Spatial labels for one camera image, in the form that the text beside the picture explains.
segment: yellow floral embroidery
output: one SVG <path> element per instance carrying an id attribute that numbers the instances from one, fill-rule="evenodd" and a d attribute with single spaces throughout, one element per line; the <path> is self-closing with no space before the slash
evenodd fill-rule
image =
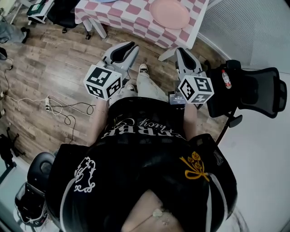
<path id="1" fill-rule="evenodd" d="M 204 165 L 203 161 L 200 159 L 199 154 L 197 154 L 195 151 L 191 154 L 191 157 L 188 157 L 187 161 L 185 158 L 180 158 L 188 167 L 191 168 L 191 170 L 185 170 L 185 176 L 187 179 L 198 179 L 199 177 L 203 176 L 208 182 L 209 178 L 207 177 L 207 174 L 204 172 Z M 189 173 L 196 174 L 196 176 L 189 176 Z"/>

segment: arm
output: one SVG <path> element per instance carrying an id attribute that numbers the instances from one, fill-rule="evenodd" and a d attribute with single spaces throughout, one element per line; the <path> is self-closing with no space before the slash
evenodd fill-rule
<path id="1" fill-rule="evenodd" d="M 93 145 L 102 130 L 106 127 L 108 117 L 109 101 L 98 98 L 96 100 L 93 122 L 88 133 L 88 146 Z"/>
<path id="2" fill-rule="evenodd" d="M 183 130 L 187 141 L 197 135 L 197 108 L 194 104 L 186 104 L 184 110 Z"/>

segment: wooden floor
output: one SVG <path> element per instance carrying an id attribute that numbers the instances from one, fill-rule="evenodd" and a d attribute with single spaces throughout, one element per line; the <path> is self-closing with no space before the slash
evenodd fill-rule
<path id="1" fill-rule="evenodd" d="M 17 27 L 26 26 L 25 11 L 21 11 L 14 24 Z M 149 67 L 150 77 L 164 91 L 173 90 L 173 81 L 178 75 L 172 61 L 159 62 L 158 57 L 164 49 L 142 38 L 128 34 L 124 31 L 105 27 L 108 33 L 106 39 L 101 39 L 96 32 L 92 38 L 85 40 L 84 28 L 79 25 L 62 34 L 62 27 L 46 24 L 29 26 L 30 37 L 26 44 L 2 44 L 8 57 L 13 59 L 14 67 L 6 72 L 10 88 L 8 96 L 19 100 L 21 98 L 45 99 L 47 95 L 54 95 L 68 104 L 77 102 L 93 102 L 82 81 L 91 64 L 96 64 L 101 56 L 112 45 L 125 41 L 134 41 L 140 46 L 139 55 L 135 64 L 129 71 L 132 79 L 136 79 L 138 67 L 146 63 Z M 219 66 L 223 59 L 201 40 L 197 39 L 192 53 L 203 63 L 209 60 L 213 67 Z M 3 90 L 7 89 L 4 79 L 4 70 L 9 67 L 10 60 L 0 63 L 0 80 Z M 16 146 L 26 152 L 28 162 L 42 151 L 54 152 L 62 143 L 68 143 L 72 138 L 72 124 L 64 124 L 65 117 L 54 116 L 47 112 L 44 101 L 17 103 L 5 98 L 3 101 L 6 117 L 0 120 L 0 132 L 10 125 L 11 134 L 20 134 Z M 78 106 L 85 111 L 86 107 Z M 64 108 L 64 114 L 72 114 L 76 118 L 73 142 L 87 144 L 87 130 L 90 127 L 91 117 L 83 115 L 69 108 Z M 225 117 L 210 118 L 206 106 L 198 111 L 199 133 L 210 133 L 217 139 L 225 124 Z"/>

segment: mesh chair back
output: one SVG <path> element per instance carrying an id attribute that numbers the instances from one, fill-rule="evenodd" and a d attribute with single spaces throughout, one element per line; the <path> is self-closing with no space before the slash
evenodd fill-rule
<path id="1" fill-rule="evenodd" d="M 240 72 L 242 78 L 239 83 L 239 109 L 254 110 L 270 118 L 275 118 L 279 111 L 284 110 L 287 90 L 285 83 L 280 81 L 276 68 Z"/>

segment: white box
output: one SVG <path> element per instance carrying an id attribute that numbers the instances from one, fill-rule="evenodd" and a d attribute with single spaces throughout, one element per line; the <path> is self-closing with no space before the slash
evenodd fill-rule
<path id="1" fill-rule="evenodd" d="M 107 101 L 122 88 L 122 74 L 92 65 L 83 83 L 89 94 Z"/>
<path id="2" fill-rule="evenodd" d="M 213 85 L 208 77 L 186 75 L 178 89 L 189 104 L 204 104 L 214 95 Z"/>

